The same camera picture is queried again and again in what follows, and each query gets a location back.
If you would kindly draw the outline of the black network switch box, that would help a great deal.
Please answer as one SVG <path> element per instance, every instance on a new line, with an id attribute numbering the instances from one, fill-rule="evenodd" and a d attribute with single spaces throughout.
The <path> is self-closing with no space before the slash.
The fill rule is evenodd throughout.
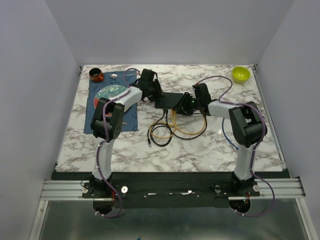
<path id="1" fill-rule="evenodd" d="M 164 92 L 163 96 L 155 101 L 154 107 L 156 109 L 171 109 L 178 104 L 178 102 L 182 99 L 183 95 L 183 93 Z"/>

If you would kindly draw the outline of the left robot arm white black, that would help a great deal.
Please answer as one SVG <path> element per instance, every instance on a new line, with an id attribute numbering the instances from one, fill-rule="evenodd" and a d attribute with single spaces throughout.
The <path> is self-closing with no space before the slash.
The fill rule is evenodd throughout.
<path id="1" fill-rule="evenodd" d="M 112 175 L 113 146 L 122 131 L 125 112 L 145 98 L 155 102 L 163 96 L 158 74 L 151 69 L 143 69 L 140 78 L 129 84 L 124 91 L 98 100 L 90 127 L 93 136 L 99 141 L 92 171 L 93 177 L 99 180 L 93 187 L 99 197 L 107 197 L 111 191 L 111 185 L 107 181 Z"/>

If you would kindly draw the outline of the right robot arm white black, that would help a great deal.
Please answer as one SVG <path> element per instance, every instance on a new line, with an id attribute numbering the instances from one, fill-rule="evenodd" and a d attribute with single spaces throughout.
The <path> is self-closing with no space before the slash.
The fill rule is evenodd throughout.
<path id="1" fill-rule="evenodd" d="M 190 116 L 199 111 L 205 116 L 221 117 L 230 120 L 233 137 L 238 143 L 237 162 L 232 173 L 230 191 L 241 196 L 254 182 L 254 161 L 256 150 L 263 141 L 268 129 L 258 106 L 250 101 L 233 103 L 221 97 L 211 99 L 205 83 L 192 86 L 195 97 L 188 92 L 174 105 L 173 110 L 181 115 Z"/>

